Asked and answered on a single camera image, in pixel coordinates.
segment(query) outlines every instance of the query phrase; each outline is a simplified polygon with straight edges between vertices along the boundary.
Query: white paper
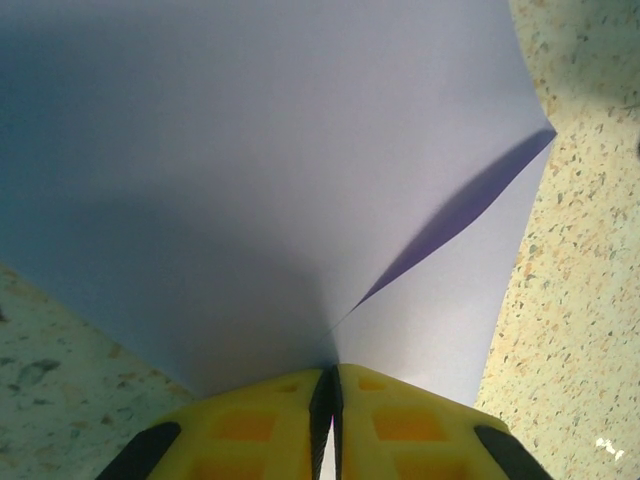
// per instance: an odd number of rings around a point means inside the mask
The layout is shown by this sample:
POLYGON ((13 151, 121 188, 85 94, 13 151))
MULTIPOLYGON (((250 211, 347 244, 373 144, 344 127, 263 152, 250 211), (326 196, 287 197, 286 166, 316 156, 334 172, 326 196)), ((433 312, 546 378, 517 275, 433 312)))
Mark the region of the white paper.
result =
POLYGON ((0 8, 2 261, 200 394, 355 358, 475 396, 546 151, 360 303, 551 138, 506 1, 0 8))

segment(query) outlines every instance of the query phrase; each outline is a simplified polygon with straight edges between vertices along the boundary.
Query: paper sheet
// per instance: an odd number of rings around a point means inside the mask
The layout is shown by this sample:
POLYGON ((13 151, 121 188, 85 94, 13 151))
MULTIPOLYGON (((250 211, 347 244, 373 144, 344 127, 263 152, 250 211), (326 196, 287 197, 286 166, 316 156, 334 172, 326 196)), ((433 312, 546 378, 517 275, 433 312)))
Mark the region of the paper sheet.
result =
POLYGON ((473 400, 553 137, 506 1, 0 8, 0 261, 200 394, 473 400))

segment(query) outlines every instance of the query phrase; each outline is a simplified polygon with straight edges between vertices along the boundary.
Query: table surface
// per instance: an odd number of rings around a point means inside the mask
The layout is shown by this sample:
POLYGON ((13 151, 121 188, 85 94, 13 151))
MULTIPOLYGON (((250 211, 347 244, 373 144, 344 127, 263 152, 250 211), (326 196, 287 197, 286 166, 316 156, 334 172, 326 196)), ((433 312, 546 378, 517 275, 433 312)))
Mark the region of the table surface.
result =
MULTIPOLYGON (((558 130, 476 407, 554 478, 640 476, 640 4, 512 0, 558 130)), ((0 477, 93 478, 193 401, 0 267, 0 477)))

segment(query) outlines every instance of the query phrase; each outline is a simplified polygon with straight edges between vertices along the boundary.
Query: granite surface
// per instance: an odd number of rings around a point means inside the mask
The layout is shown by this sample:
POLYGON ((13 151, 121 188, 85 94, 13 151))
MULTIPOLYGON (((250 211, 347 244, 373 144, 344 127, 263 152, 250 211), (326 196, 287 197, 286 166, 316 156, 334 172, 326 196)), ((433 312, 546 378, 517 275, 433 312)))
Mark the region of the granite surface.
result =
MULTIPOLYGON (((558 138, 477 408, 557 479, 640 476, 640 3, 512 0, 558 138)), ((193 401, 0 268, 0 478, 89 479, 193 401)))

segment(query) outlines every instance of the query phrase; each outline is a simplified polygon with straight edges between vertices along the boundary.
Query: yellow plastic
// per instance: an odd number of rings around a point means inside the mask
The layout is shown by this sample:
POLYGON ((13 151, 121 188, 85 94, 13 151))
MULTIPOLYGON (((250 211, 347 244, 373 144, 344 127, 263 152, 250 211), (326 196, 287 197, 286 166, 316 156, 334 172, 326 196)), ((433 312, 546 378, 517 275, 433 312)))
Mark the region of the yellow plastic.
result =
POLYGON ((310 479, 309 403, 321 374, 285 375, 161 418, 182 432, 149 480, 310 479))
POLYGON ((339 365, 343 480, 508 480, 474 432, 500 420, 356 365, 339 365))

